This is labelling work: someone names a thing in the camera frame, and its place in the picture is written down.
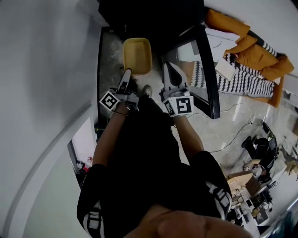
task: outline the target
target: black shirt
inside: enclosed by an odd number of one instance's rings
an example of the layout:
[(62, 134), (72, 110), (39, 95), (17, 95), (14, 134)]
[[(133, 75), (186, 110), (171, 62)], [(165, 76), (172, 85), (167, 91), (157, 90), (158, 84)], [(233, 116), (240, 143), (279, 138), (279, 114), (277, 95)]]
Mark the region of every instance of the black shirt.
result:
[(107, 238), (124, 237), (154, 204), (220, 217), (206, 185), (230, 194), (218, 163), (206, 151), (190, 165), (181, 163), (169, 116), (155, 106), (151, 99), (140, 99), (140, 111), (125, 120), (108, 167), (96, 164), (86, 176), (77, 217), (94, 238), (103, 232)]
[[(117, 178), (109, 175), (108, 168), (97, 164), (92, 166), (84, 181), (77, 208), (78, 219), (92, 237), (100, 237), (100, 225), (96, 229), (89, 228), (92, 218), (87, 216), (84, 225), (86, 215), (98, 212), (98, 221), (101, 222), (101, 216), (103, 218), (105, 237), (122, 238), (138, 226), (154, 204), (220, 217), (205, 181), (230, 193), (218, 163), (205, 151), (192, 158), (190, 166), (180, 163), (139, 171), (124, 168)], [(94, 208), (98, 200), (100, 209)]]

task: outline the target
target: white wall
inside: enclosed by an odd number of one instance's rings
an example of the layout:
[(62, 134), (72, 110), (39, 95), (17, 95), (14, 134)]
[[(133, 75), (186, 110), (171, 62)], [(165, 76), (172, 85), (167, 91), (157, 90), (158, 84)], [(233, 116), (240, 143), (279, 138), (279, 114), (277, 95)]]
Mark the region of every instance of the white wall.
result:
[(288, 55), (298, 75), (298, 10), (291, 0), (205, 0), (205, 6), (236, 17), (270, 44)]
[(298, 77), (294, 75), (286, 75), (284, 77), (283, 89), (287, 92), (298, 95)]
[(0, 1), (0, 236), (35, 162), (80, 108), (96, 104), (101, 27), (77, 2)]
[(75, 155), (78, 160), (86, 163), (89, 157), (93, 158), (96, 147), (94, 123), (91, 119), (85, 121), (78, 132), (72, 138)]
[(76, 218), (79, 195), (66, 149), (37, 195), (23, 238), (89, 238)]
[(298, 181), (296, 182), (297, 174), (284, 173), (280, 178), (280, 184), (277, 187), (270, 189), (270, 195), (273, 199), (271, 219), (268, 221), (271, 224), (281, 213), (298, 198)]

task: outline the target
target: yellow container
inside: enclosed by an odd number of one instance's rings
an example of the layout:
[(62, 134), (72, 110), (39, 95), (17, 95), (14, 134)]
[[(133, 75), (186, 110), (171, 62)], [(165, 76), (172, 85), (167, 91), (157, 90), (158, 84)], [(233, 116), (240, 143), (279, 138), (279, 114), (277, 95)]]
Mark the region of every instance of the yellow container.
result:
[(145, 38), (130, 38), (123, 44), (124, 69), (131, 69), (132, 75), (144, 75), (152, 67), (150, 43)]

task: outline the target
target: black cable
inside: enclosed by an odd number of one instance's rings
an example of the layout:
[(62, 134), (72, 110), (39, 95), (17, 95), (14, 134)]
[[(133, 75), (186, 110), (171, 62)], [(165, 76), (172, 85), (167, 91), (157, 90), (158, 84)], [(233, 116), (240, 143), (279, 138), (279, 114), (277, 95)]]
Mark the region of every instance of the black cable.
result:
[(233, 143), (233, 141), (235, 140), (235, 138), (237, 137), (237, 135), (242, 131), (242, 129), (243, 129), (245, 126), (249, 125), (249, 124), (250, 124), (250, 123), (245, 124), (245, 125), (238, 131), (238, 133), (236, 134), (236, 136), (234, 137), (234, 139), (233, 139), (228, 145), (226, 145), (224, 148), (222, 148), (222, 149), (220, 149), (220, 150), (218, 150), (218, 151), (211, 151), (210, 153), (219, 152), (219, 151), (222, 151), (222, 150), (224, 150), (225, 148), (227, 148), (230, 144)]
[(116, 112), (116, 111), (114, 111), (114, 110), (112, 110), (112, 112), (113, 112), (113, 113), (116, 113), (116, 114), (118, 114), (118, 115), (122, 115), (122, 116), (126, 116), (126, 117), (128, 116), (128, 114), (123, 114), (123, 113), (120, 113), (120, 112)]

